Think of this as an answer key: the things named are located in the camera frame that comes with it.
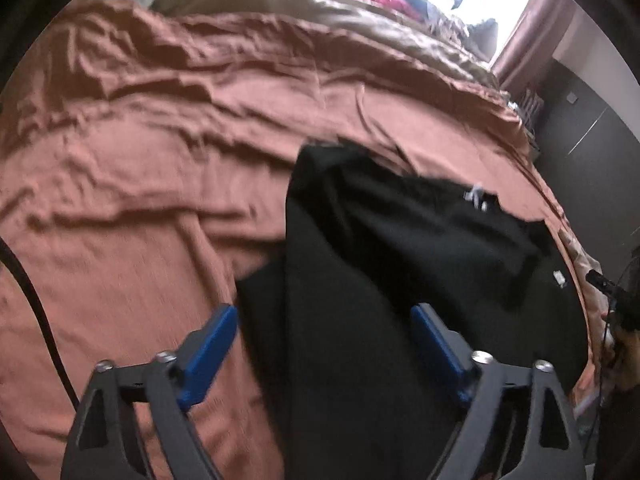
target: curtain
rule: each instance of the curtain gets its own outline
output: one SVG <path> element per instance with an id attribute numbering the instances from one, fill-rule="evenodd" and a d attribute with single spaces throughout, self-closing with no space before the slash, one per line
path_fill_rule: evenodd
<path id="1" fill-rule="evenodd" d="M 577 8 L 573 0 L 529 0 L 492 66 L 513 100 L 542 81 Z"/>

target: bed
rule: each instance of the bed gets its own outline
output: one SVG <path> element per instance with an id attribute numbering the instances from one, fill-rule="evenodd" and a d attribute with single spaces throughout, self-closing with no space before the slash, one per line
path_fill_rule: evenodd
<path id="1" fill-rule="evenodd" d="M 77 0 L 2 93 L 0 229 L 47 311 L 81 392 L 96 362 L 146 362 L 236 300 L 282 243 L 300 147 L 365 146 L 396 171 L 481 182 L 543 219 L 575 272 L 593 392 L 606 302 L 595 265 L 533 167 L 522 122 L 464 52 L 364 2 Z M 18 286 L 0 273 L 2 423 L 43 479 L 73 410 Z M 138 413 L 168 478 L 148 413 Z M 226 478 L 282 478 L 242 338 L 192 412 Z"/>

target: white wall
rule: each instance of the white wall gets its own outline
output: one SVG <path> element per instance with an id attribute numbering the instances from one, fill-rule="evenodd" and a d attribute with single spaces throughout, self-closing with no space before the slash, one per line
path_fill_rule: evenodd
<path id="1" fill-rule="evenodd" d="M 604 32 L 581 9 L 554 58 L 589 85 L 640 140 L 640 84 Z"/>

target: screw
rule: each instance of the screw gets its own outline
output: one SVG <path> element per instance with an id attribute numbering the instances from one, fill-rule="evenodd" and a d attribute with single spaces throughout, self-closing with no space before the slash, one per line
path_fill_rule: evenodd
<path id="1" fill-rule="evenodd" d="M 554 366 L 549 361 L 536 361 L 534 366 L 541 372 L 550 374 L 554 371 Z"/>
<path id="2" fill-rule="evenodd" d="M 483 365 L 487 365 L 494 361 L 494 356 L 489 354 L 488 352 L 482 352 L 480 350 L 476 350 L 471 354 L 471 358 L 476 362 Z"/>
<path id="3" fill-rule="evenodd" d="M 175 361 L 176 359 L 177 358 L 175 354 L 170 350 L 165 350 L 156 354 L 156 361 L 158 361 L 159 363 L 170 363 L 171 361 Z"/>
<path id="4" fill-rule="evenodd" d="M 102 372 L 106 372 L 107 370 L 111 370 L 115 365 L 112 361 L 100 361 L 97 365 L 95 365 L 95 371 L 101 374 Z"/>

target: black cable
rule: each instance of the black cable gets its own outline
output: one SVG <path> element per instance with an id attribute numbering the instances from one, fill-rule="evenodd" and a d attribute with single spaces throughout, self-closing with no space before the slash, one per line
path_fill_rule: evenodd
<path id="1" fill-rule="evenodd" d="M 625 277 L 626 272 L 631 268 L 637 260 L 640 259 L 640 256 L 634 256 L 631 258 L 631 261 L 625 267 L 625 270 L 622 271 L 618 281 L 616 282 L 616 286 L 620 285 L 620 282 Z M 603 356 L 604 356 L 604 345 L 607 341 L 607 330 L 609 329 L 609 316 L 611 314 L 611 302 L 609 301 L 609 308 L 607 309 L 607 320 L 604 323 L 604 332 L 602 333 L 602 345 L 600 346 L 600 372 L 598 374 L 598 403 L 596 405 L 596 414 L 593 417 L 593 423 L 591 424 L 591 429 L 589 430 L 589 435 L 587 436 L 587 441 L 584 444 L 584 448 L 582 449 L 582 454 L 586 454 L 589 449 L 589 444 L 591 443 L 591 437 L 593 437 L 593 431 L 600 420 L 600 412 L 602 410 L 602 369 L 604 368 Z"/>
<path id="2" fill-rule="evenodd" d="M 33 313 L 35 314 L 36 319 L 38 320 L 38 325 L 40 327 L 40 331 L 42 332 L 42 337 L 44 338 L 44 342 L 47 345 L 47 350 L 49 351 L 49 356 L 51 357 L 51 361 L 58 373 L 58 377 L 62 382 L 62 385 L 65 387 L 66 394 L 71 400 L 71 404 L 74 407 L 74 410 L 78 410 L 78 396 L 76 396 L 76 392 L 74 391 L 73 385 L 71 384 L 71 380 L 69 380 L 69 376 L 66 374 L 65 365 L 62 363 L 62 359 L 60 358 L 60 352 L 58 352 L 58 347 L 56 346 L 56 340 L 53 337 L 53 332 L 51 331 L 51 327 L 49 325 L 49 320 L 47 319 L 47 315 L 44 312 L 44 307 L 42 306 L 42 302 L 38 297 L 38 293 L 31 283 L 29 276 L 27 275 L 26 270 L 20 263 L 20 260 L 15 256 L 13 251 L 9 248 L 9 246 L 2 240 L 0 237 L 0 262 L 9 270 L 11 275 L 14 277 L 15 281 L 20 285 L 20 289 L 24 294 L 24 297 L 27 298 Z"/>

